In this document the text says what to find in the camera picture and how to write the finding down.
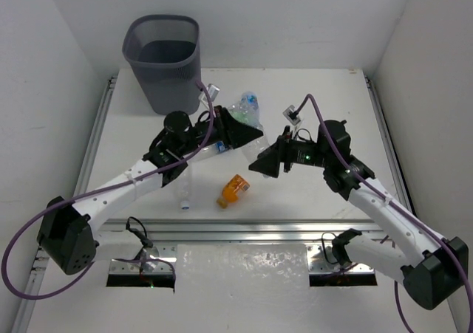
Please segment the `clear unlabelled bottle white cap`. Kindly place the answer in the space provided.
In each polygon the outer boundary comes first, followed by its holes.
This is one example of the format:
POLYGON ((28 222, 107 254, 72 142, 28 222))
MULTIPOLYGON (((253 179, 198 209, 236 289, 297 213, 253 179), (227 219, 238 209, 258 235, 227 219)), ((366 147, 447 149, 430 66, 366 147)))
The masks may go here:
POLYGON ((262 130, 263 136, 241 147, 242 154, 245 156, 248 164, 257 160, 260 153, 270 147, 265 130, 262 130))

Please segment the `orange juice bottle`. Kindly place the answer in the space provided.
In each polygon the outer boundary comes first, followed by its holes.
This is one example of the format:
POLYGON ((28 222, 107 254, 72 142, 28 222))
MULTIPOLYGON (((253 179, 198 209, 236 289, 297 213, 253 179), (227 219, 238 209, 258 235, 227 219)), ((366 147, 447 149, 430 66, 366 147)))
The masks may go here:
POLYGON ((222 189, 216 203, 220 208, 226 209, 230 204, 238 202, 239 199, 250 188, 250 184, 239 174, 236 174, 222 189))

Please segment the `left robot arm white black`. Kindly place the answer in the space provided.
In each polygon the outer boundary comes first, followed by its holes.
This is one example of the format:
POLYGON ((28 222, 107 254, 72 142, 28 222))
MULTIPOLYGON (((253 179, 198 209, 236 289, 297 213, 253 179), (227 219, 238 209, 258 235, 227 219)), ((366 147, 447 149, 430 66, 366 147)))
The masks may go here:
POLYGON ((102 231, 102 225, 141 196, 173 182, 188 163, 186 156, 222 143, 241 148, 262 137, 261 126, 235 119, 215 106, 207 120, 192 123, 183 111, 173 111, 149 150, 132 167, 101 188, 66 203, 62 197, 48 204, 37 242, 67 275, 84 270, 94 261, 138 260, 153 243, 138 230, 102 231))

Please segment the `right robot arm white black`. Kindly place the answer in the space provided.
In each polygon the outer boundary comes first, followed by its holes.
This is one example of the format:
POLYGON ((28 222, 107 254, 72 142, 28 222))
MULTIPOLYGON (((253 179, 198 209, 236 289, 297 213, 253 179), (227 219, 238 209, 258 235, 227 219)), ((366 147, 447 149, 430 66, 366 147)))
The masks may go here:
POLYGON ((340 267, 366 264, 400 283, 419 306, 432 310, 463 285, 459 270, 468 268, 469 248, 458 237, 444 238, 393 199, 374 172, 351 154, 344 121, 319 126, 316 141, 298 140, 285 127, 249 170, 277 178, 293 165, 320 167, 332 192, 368 215, 396 244, 385 247, 350 228, 331 242, 330 260, 340 267))

